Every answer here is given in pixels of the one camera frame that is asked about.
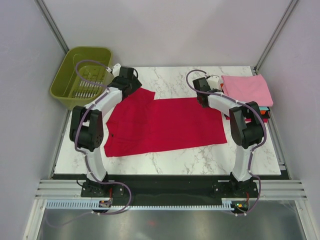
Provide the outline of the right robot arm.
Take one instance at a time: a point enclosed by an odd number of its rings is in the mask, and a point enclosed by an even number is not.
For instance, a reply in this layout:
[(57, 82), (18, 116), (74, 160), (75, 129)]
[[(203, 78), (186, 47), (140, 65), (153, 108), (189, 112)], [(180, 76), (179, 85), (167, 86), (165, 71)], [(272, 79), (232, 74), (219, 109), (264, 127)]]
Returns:
[(236, 144), (236, 156), (231, 176), (235, 181), (229, 184), (229, 191), (235, 197), (247, 191), (245, 181), (251, 173), (254, 150), (266, 141), (266, 126), (256, 102), (237, 101), (218, 89), (211, 89), (206, 77), (192, 81), (197, 100), (203, 107), (220, 111), (229, 117), (230, 133)]

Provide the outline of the red t shirt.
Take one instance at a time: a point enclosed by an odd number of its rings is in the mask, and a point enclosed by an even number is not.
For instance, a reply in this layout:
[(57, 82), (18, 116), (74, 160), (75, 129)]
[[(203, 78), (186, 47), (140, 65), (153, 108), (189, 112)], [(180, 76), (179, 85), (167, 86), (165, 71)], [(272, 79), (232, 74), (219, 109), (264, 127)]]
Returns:
[(222, 114), (195, 97), (155, 99), (139, 88), (106, 122), (107, 157), (125, 157), (227, 143)]

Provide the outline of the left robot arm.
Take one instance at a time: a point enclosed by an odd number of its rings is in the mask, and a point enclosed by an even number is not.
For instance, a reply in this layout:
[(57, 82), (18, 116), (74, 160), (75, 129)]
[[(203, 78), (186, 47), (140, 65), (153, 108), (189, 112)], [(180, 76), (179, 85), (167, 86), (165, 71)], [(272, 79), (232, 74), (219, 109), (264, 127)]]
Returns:
[(138, 71), (133, 67), (116, 64), (106, 69), (113, 80), (108, 85), (99, 84), (103, 91), (97, 99), (85, 106), (77, 105), (73, 108), (69, 131), (69, 139), (74, 143), (75, 150), (84, 155), (86, 177), (94, 182), (92, 191), (99, 197), (106, 196), (110, 191), (101, 154), (103, 118), (142, 86)]

